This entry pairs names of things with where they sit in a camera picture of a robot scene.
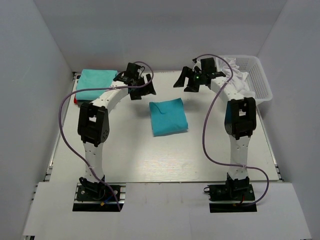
purple cable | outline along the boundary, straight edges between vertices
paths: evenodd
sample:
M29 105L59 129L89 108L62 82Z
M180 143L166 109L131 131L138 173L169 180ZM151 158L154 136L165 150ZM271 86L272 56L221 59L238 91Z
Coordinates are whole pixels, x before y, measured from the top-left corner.
M212 101L212 103L211 103L211 105L210 105L210 107L209 107L209 110L208 110L208 112L207 112L207 114L206 114L206 116L205 116L205 120L204 120L204 124L203 124L203 131L202 131L202 148L203 148L203 152L204 152L205 156L206 156L211 162L213 162L214 164L218 164L218 165L221 165L221 166L228 166L228 167L241 167L241 168L246 168L246 169L255 169L255 170L258 170L258 171L262 172L262 173L265 175L265 178L266 178L266 187L265 187L265 191L264 191L264 193L262 194L262 196L261 196L258 200L254 201L254 202L251 202L251 203L248 203L248 204L244 204L244 205L243 205L243 206L245 206L245 207L246 207L246 206L251 206L251 205L254 205L254 204L256 204L257 202L261 201L261 200L265 197L265 195L267 194L267 191L268 191L268 189L269 189L269 181L270 181L270 180L269 180L269 177L268 177L268 175L266 174L266 172L263 171L261 168L258 168L258 167L255 167L255 166L243 166L243 165L240 165L240 164L222 163L222 162L218 162L218 161L213 160L213 159L208 155L207 150L206 150L206 144L205 144L205 136L206 136L206 128L207 128L208 118L209 118L210 112L211 112L211 110L212 110L212 108L213 108L213 106L214 106L217 98L219 97L220 93L223 91L223 89L226 87L226 85L227 85L227 84L231 81L231 79L233 78L234 72L233 72L230 64L229 64L226 60L224 60L222 57L220 57L220 56L217 56L217 55L214 55L214 54L202 54L202 55L196 57L195 59L201 58L201 57L203 57L203 56L213 56L213 57L216 57L216 58L218 58L218 59L221 59L222 61L225 62L225 64L226 64L226 65L230 68L230 70L231 70L231 76L230 76L229 79L222 85L222 87L220 88L220 90L216 93L216 95L215 95L215 97L214 97L214 99L213 99L213 101Z
M83 156L81 156L81 154L78 153L78 152L69 144L69 142L67 141L66 136L65 136L65 133L64 133L64 130L63 130L63 126L62 126L62 108L63 108L66 100L67 100L68 98L70 98L73 94L76 94L76 93L85 92L85 91L95 91L95 90L106 90L106 91L108 91L108 90L113 90L113 89L139 89L139 88L143 88L143 87L147 86L147 85L148 85L149 83L151 83L152 80L154 79L154 75L155 75L155 74L154 74L154 71L152 70L152 68L151 68L148 64L146 64L146 63L143 62L143 61L135 61L135 62L134 62L134 64L139 64L139 63L146 65L146 66L150 69L150 71L151 71L152 76L151 76L151 79L150 79L147 83L145 83L145 84L143 84L143 85L141 85L141 86L118 86L118 87L115 87L115 88L112 88L112 87L98 87L98 88L86 88L86 89L80 89L80 90L73 91L73 92L69 93L67 96L65 96L64 99L62 100L62 102L61 102L61 104L60 104L60 107L59 107L59 114L58 114L58 118L59 118L59 119L58 119L59 129L60 129L61 137L62 137L63 141L65 142L66 146L67 146L75 155L77 155L79 158L81 158L81 159L84 161L84 163L88 166L89 170L91 171L91 173L92 173L92 175L95 177L95 179L97 179L100 183L106 185L106 186L110 189L110 191L111 191L111 193L112 193L112 195L113 195L113 197L114 197L114 199L115 199L115 201L116 201L116 204L117 204L117 206L118 206L119 212L121 211L121 207L120 207L119 201L118 201L117 196L116 196L114 190L112 189L112 187L111 187L108 183L106 183L106 182L104 182L104 181L102 181L101 179L98 178L98 176L96 175L95 171L91 168L91 165L89 164L89 162L88 162Z

